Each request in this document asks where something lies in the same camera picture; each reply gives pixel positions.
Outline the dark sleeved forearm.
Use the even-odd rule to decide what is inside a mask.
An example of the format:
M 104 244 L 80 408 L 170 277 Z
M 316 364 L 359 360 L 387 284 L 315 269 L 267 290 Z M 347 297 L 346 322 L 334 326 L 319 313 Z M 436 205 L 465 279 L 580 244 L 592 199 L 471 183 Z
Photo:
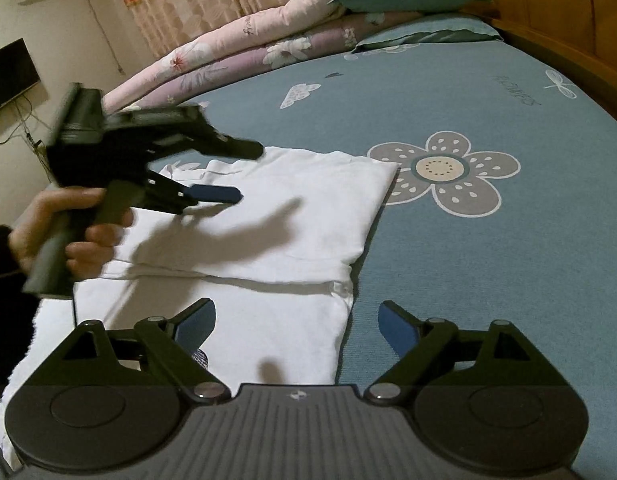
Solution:
M 9 247 L 8 226 L 0 226 L 0 400 L 13 369 L 24 358 L 33 337 L 39 300 L 24 294 L 26 275 Z

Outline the person's left hand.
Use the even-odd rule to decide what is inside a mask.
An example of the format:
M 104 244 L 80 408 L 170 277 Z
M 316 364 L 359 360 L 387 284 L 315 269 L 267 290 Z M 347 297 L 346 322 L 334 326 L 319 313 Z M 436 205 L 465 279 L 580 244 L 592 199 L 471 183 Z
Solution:
M 40 192 L 9 234 L 9 247 L 21 269 L 25 273 L 31 271 L 51 223 L 60 212 L 94 208 L 103 202 L 104 196 L 104 188 L 55 188 Z M 113 259 L 115 247 L 121 244 L 124 229 L 133 223 L 134 212 L 126 208 L 118 220 L 92 224 L 77 242 L 66 246 L 66 266 L 74 278 L 98 278 L 103 266 Z

